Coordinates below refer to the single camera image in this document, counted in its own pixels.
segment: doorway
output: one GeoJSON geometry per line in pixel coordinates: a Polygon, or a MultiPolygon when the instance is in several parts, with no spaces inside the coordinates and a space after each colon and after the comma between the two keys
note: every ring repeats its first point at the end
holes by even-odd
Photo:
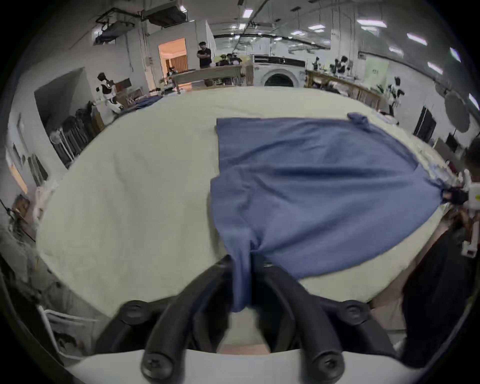
{"type": "Polygon", "coordinates": [[[185,39],[172,40],[158,46],[160,61],[162,63],[163,76],[167,77],[170,67],[175,67],[176,72],[188,70],[187,46],[185,39]]]}

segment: blue towel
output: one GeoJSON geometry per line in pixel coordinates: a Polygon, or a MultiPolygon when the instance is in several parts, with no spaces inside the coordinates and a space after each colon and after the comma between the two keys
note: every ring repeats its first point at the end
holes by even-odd
{"type": "Polygon", "coordinates": [[[397,245],[441,204],[403,144],[348,117],[217,120],[211,208],[234,262],[235,311],[251,299],[250,255],[295,278],[339,271],[397,245]]]}

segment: washing machine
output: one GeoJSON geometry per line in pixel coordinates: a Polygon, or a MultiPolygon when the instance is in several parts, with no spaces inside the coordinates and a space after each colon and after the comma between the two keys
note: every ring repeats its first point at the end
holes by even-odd
{"type": "Polygon", "coordinates": [[[303,87],[305,62],[285,57],[252,55],[253,85],[303,87]]]}

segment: black t-shirt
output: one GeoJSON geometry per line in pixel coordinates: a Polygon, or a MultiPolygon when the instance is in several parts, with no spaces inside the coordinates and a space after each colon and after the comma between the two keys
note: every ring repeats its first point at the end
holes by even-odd
{"type": "Polygon", "coordinates": [[[199,50],[197,53],[201,55],[210,55],[210,57],[207,57],[205,59],[200,59],[200,68],[208,67],[212,62],[212,51],[209,50],[208,48],[205,48],[204,51],[199,50]]]}

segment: table surface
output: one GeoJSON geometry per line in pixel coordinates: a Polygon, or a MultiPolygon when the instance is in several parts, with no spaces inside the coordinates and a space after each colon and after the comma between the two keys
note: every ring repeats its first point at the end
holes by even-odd
{"type": "MultiPolygon", "coordinates": [[[[348,112],[367,116],[427,169],[422,152],[443,162],[373,109],[329,92],[229,87],[166,97],[118,119],[82,152],[44,213],[37,234],[40,256],[106,315],[128,300],[176,295],[225,254],[208,208],[210,180],[219,174],[216,119],[346,120],[348,112]]],[[[367,301],[408,267],[442,214],[439,207],[416,232],[372,260],[300,282],[333,300],[367,301]]]]}

